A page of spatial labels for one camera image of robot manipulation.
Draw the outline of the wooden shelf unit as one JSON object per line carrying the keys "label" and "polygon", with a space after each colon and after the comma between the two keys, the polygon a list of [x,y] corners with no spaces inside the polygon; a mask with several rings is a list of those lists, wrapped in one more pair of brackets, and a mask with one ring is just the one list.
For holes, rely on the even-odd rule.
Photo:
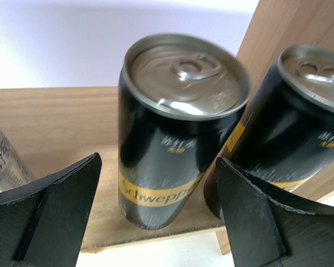
{"label": "wooden shelf unit", "polygon": [[[237,57],[256,89],[283,50],[312,44],[334,50],[334,1],[260,1]],[[103,166],[83,253],[99,253],[182,236],[212,233],[222,255],[230,253],[222,223],[198,186],[168,227],[145,231],[128,223],[117,205],[116,87],[0,89],[0,128],[37,177],[59,171],[94,152]]]}

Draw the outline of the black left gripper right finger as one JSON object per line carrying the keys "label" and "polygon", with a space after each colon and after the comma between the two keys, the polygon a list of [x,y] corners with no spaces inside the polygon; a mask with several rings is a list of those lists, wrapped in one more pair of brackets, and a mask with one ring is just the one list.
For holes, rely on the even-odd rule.
{"label": "black left gripper right finger", "polygon": [[334,266],[334,206],[280,189],[223,157],[215,174],[235,266]]}

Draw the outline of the blue silver energy can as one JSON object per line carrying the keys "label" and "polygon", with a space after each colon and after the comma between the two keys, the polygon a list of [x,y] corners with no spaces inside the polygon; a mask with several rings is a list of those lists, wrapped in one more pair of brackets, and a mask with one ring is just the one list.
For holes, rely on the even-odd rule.
{"label": "blue silver energy can", "polygon": [[34,180],[35,177],[0,129],[0,192],[23,186]]}

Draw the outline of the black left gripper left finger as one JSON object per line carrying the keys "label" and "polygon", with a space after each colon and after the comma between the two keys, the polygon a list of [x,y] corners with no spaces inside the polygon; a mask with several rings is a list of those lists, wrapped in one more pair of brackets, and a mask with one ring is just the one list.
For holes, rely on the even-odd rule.
{"label": "black left gripper left finger", "polygon": [[75,266],[101,168],[96,152],[0,192],[0,266]]}

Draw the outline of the black tonic can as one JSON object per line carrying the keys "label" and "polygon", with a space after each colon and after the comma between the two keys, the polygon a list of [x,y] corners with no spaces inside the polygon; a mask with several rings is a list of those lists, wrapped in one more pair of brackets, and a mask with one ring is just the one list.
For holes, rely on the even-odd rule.
{"label": "black tonic can", "polygon": [[334,51],[305,44],[284,50],[221,156],[287,191],[334,162]]}
{"label": "black tonic can", "polygon": [[160,33],[126,52],[118,85],[118,198],[145,230],[175,220],[250,98],[244,66],[207,40]]}

